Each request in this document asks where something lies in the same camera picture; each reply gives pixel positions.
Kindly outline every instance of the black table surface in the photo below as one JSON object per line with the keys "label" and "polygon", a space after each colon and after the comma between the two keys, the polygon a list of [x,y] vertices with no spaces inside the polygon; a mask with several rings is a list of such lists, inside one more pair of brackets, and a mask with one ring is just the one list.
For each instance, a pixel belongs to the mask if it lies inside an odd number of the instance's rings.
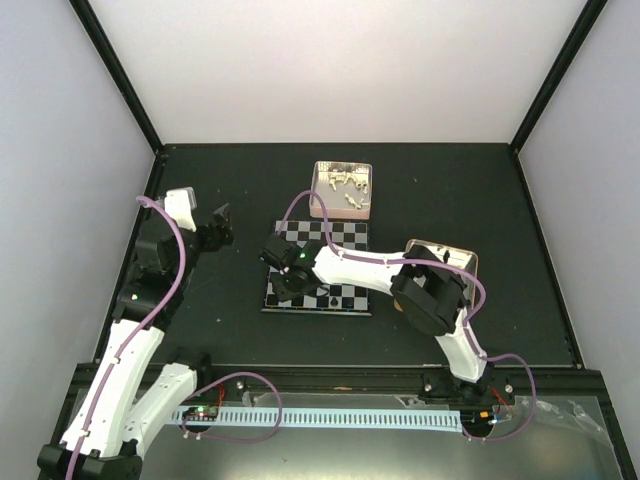
{"label": "black table surface", "polygon": [[[196,221],[230,202],[233,246],[200,257],[184,302],[153,361],[176,347],[216,364],[419,366],[446,364],[390,297],[371,317],[262,313],[267,266],[258,259],[276,219],[310,187],[314,162],[373,165],[370,249],[419,238],[476,252],[488,291],[473,325],[491,354],[571,365],[566,323],[518,169],[502,144],[268,144],[173,146],[158,193],[192,186]],[[293,219],[310,219],[308,200]]]}

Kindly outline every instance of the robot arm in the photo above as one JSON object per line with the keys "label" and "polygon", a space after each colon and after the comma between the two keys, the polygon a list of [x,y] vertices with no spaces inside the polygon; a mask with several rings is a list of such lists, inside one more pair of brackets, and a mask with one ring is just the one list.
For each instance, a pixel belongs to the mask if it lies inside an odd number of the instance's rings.
{"label": "robot arm", "polygon": [[[60,445],[45,445],[38,466],[53,480],[65,478],[80,438],[84,438],[73,478],[96,480],[138,478],[142,458],[171,413],[194,391],[211,380],[207,354],[180,350],[169,359],[160,377],[132,407],[142,375],[164,332],[183,299],[190,273],[201,253],[214,252],[233,242],[228,205],[216,210],[210,223],[196,226],[191,211],[195,197],[191,188],[167,192],[165,211],[176,222],[185,244],[185,274],[176,294],[154,317],[151,326],[140,330],[127,348],[115,358],[123,341],[159,304],[176,279],[177,242],[166,222],[152,215],[140,228],[135,261],[118,294],[114,321],[103,361],[80,411],[64,433]],[[89,405],[98,394],[107,370],[111,370],[96,404],[88,431],[83,424]]]}
{"label": "robot arm", "polygon": [[[471,327],[463,325],[467,305],[463,295],[465,285],[458,275],[421,265],[388,263],[412,258],[438,260],[420,245],[414,245],[408,252],[390,254],[344,248],[338,252],[336,255],[317,240],[310,240],[301,248],[272,235],[262,259],[279,270],[272,274],[272,282],[281,301],[312,292],[322,284],[355,285],[393,296],[414,327],[435,337],[454,377],[471,384],[482,380],[487,366],[486,354]],[[345,258],[350,255],[377,262]]]}

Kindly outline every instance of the purple cable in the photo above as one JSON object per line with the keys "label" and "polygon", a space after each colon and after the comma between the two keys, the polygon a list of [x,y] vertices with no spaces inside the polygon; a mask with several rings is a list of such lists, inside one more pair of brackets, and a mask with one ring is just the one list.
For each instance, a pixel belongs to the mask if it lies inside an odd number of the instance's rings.
{"label": "purple cable", "polygon": [[[280,228],[278,229],[278,235],[280,233],[282,233],[282,230],[283,230],[283,228],[285,226],[285,223],[288,220],[289,215],[291,215],[291,211],[293,210],[295,205],[300,201],[300,199],[302,197],[305,197],[307,195],[312,196],[313,198],[318,200],[318,203],[320,203],[320,208],[322,209],[322,217],[323,217],[323,221],[324,221],[324,236],[325,236],[325,238],[327,240],[327,246],[331,249],[331,251],[335,255],[340,256],[339,247],[336,247],[336,245],[331,240],[331,236],[329,234],[329,216],[327,215],[327,207],[325,206],[324,201],[322,200],[320,195],[318,195],[313,190],[305,190],[304,192],[300,192],[298,194],[298,196],[293,199],[293,201],[291,202],[291,205],[289,205],[289,208],[287,209],[286,213],[284,214],[284,219],[280,223]],[[358,262],[371,263],[371,264],[375,264],[375,265],[385,265],[385,262],[383,260],[379,260],[377,258],[359,257],[357,255],[351,255],[349,253],[343,253],[342,257],[346,258],[347,260],[355,260],[355,261],[358,261]],[[471,345],[471,349],[473,350],[473,353],[475,353],[476,355],[480,356],[481,349],[476,344],[476,342],[473,340],[473,338],[471,337],[471,334],[469,333],[468,328],[467,328],[469,326],[469,322],[471,321],[471,319],[475,316],[476,313],[478,313],[478,311],[484,305],[485,299],[487,297],[487,291],[485,290],[484,285],[482,285],[480,280],[478,280],[475,276],[473,276],[471,273],[469,273],[469,272],[467,272],[465,270],[462,270],[460,268],[454,267],[453,265],[447,265],[446,263],[432,261],[432,260],[422,260],[422,259],[418,259],[418,258],[416,258],[416,259],[413,259],[413,258],[400,258],[400,259],[389,260],[386,263],[386,265],[406,265],[406,264],[410,264],[410,265],[425,265],[427,267],[435,267],[435,268],[441,268],[443,270],[449,270],[450,272],[454,272],[454,273],[457,273],[458,275],[460,275],[462,277],[465,277],[467,280],[469,280],[471,283],[473,283],[475,285],[475,287],[478,289],[478,292],[480,293],[480,295],[479,295],[480,298],[478,299],[478,302],[473,307],[473,309],[471,309],[469,314],[462,320],[462,326],[464,328],[464,334],[467,337],[467,340],[469,340],[469,344]]]}
{"label": "purple cable", "polygon": [[194,392],[190,397],[187,398],[187,400],[189,400],[190,398],[193,398],[193,397],[197,397],[201,393],[204,393],[204,392],[206,392],[208,390],[211,390],[212,388],[217,387],[221,383],[226,382],[227,380],[231,380],[232,378],[237,378],[237,377],[253,377],[253,378],[257,378],[261,382],[264,382],[264,384],[267,385],[271,389],[271,391],[274,393],[274,395],[276,396],[276,401],[278,402],[278,417],[276,418],[276,423],[273,425],[271,430],[268,433],[265,433],[264,435],[262,435],[260,437],[255,437],[255,438],[235,438],[235,437],[226,437],[224,435],[208,435],[208,434],[202,434],[202,433],[196,434],[196,433],[193,433],[193,432],[189,432],[187,430],[187,418],[185,417],[184,421],[182,422],[182,431],[185,433],[185,435],[194,435],[194,436],[198,436],[199,435],[202,438],[212,438],[214,440],[223,440],[225,442],[244,443],[244,444],[262,442],[264,440],[268,440],[269,438],[271,438],[271,437],[273,437],[275,435],[275,433],[278,431],[278,427],[280,426],[280,423],[282,422],[282,398],[280,397],[280,394],[278,393],[278,390],[273,385],[273,383],[271,383],[269,380],[264,378],[262,375],[258,375],[257,373],[252,373],[252,372],[232,373],[230,375],[227,375],[225,377],[222,377],[222,378],[216,380],[213,383],[210,383],[209,385],[207,385],[206,387],[201,388],[197,392]]}
{"label": "purple cable", "polygon": [[[320,204],[320,208],[322,208],[322,218],[324,222],[324,236],[327,240],[327,246],[331,249],[331,251],[335,255],[341,256],[339,247],[336,247],[336,245],[331,240],[331,236],[329,234],[329,215],[327,214],[327,207],[325,206],[324,201],[322,200],[322,197],[320,197],[320,195],[318,195],[313,190],[305,190],[304,192],[300,192],[296,196],[296,198],[293,199],[293,201],[291,202],[291,205],[289,205],[289,208],[284,214],[284,218],[282,219],[282,222],[280,223],[280,228],[278,229],[278,235],[282,233],[285,223],[289,219],[289,215],[291,215],[291,211],[293,210],[293,208],[296,206],[296,204],[300,201],[302,197],[305,197],[307,195],[310,195],[316,200],[318,200],[318,203]],[[522,363],[522,365],[524,366],[527,372],[527,376],[529,377],[529,381],[531,382],[531,399],[533,402],[533,405],[531,406],[531,411],[529,412],[529,416],[527,417],[525,422],[520,426],[520,428],[509,433],[508,435],[504,435],[503,437],[486,439],[486,441],[497,442],[500,440],[507,440],[509,438],[513,438],[514,436],[522,432],[522,430],[524,430],[527,427],[527,425],[529,425],[529,423],[531,423],[531,420],[533,419],[533,415],[535,413],[535,406],[537,405],[537,392],[536,392],[535,380],[533,378],[533,373],[531,372],[531,368],[529,367],[529,365],[524,361],[522,357],[520,357],[519,355],[516,355],[515,353],[505,353],[504,355],[498,355],[496,357],[487,357],[486,355],[481,355],[480,347],[473,340],[469,332],[469,329],[468,329],[469,321],[482,308],[487,297],[487,291],[484,288],[484,285],[482,285],[482,283],[480,282],[480,280],[478,280],[475,276],[473,276],[471,273],[467,272],[466,270],[462,270],[452,265],[447,265],[446,263],[436,262],[431,260],[422,260],[417,258],[416,259],[401,258],[401,259],[391,259],[385,263],[384,260],[378,260],[377,258],[359,257],[357,255],[351,255],[344,252],[342,254],[342,258],[346,258],[347,260],[355,260],[358,262],[371,263],[375,265],[406,265],[406,264],[426,265],[428,267],[441,268],[443,270],[449,270],[451,272],[457,273],[458,275],[465,277],[467,280],[473,283],[475,287],[478,289],[478,292],[480,293],[480,298],[478,299],[478,302],[473,307],[473,309],[469,312],[469,314],[462,320],[463,331],[464,331],[465,337],[469,341],[469,345],[471,346],[473,353],[475,353],[478,356],[478,358],[480,358],[481,360],[486,360],[487,362],[495,363],[495,362],[500,362],[502,360],[505,360],[507,358],[513,358],[518,362]],[[464,434],[468,438],[473,440],[485,440],[479,437],[473,437],[469,435],[469,433],[466,430],[464,430]]]}
{"label": "purple cable", "polygon": [[[133,338],[138,334],[138,332],[142,330],[144,327],[146,327],[150,322],[153,321],[155,316],[165,307],[165,305],[169,302],[169,300],[171,300],[171,297],[173,297],[173,295],[176,293],[176,291],[178,290],[178,287],[180,286],[180,282],[182,281],[182,277],[184,275],[184,269],[185,269],[186,257],[187,257],[187,254],[184,248],[184,242],[182,241],[182,235],[180,235],[178,226],[175,224],[175,222],[169,216],[169,214],[165,212],[160,205],[158,205],[156,202],[154,202],[148,197],[140,196],[140,197],[136,197],[136,200],[140,202],[140,204],[144,208],[151,207],[154,210],[156,210],[160,215],[162,215],[162,218],[164,218],[166,222],[169,224],[169,227],[171,227],[171,231],[175,235],[176,240],[178,242],[178,251],[180,255],[180,261],[178,265],[178,274],[176,275],[176,279],[171,285],[171,288],[169,289],[167,294],[164,296],[164,298],[160,300],[158,305],[156,305],[156,307],[153,310],[151,310],[151,312],[149,312],[149,314],[144,318],[144,320],[142,320],[138,324],[138,326],[124,340],[124,342],[122,342],[122,345],[120,345],[120,348],[118,348],[118,350],[114,355],[114,358],[117,358],[117,359],[120,358],[120,355],[122,354],[124,349],[127,348],[127,345],[131,343],[131,340],[133,340]],[[100,396],[102,395],[104,386],[109,380],[109,377],[111,376],[111,372],[113,371],[114,367],[115,365],[111,363],[105,370],[104,375],[102,376],[102,379],[100,380],[100,383],[96,388],[96,393],[93,396],[91,403],[89,404],[89,408],[87,410],[87,416],[82,425],[82,430],[85,430],[85,431],[89,430],[89,426],[91,425],[91,419],[93,418],[93,414],[95,413],[96,408],[98,406],[98,401],[100,400]],[[80,450],[82,449],[82,444],[84,443],[84,439],[85,437],[80,437],[76,443],[76,447],[74,448],[73,453],[71,454],[71,458],[69,459],[69,466],[67,467],[67,473],[64,477],[65,480],[72,480],[73,478],[73,471],[78,461],[78,457],[80,456]]]}

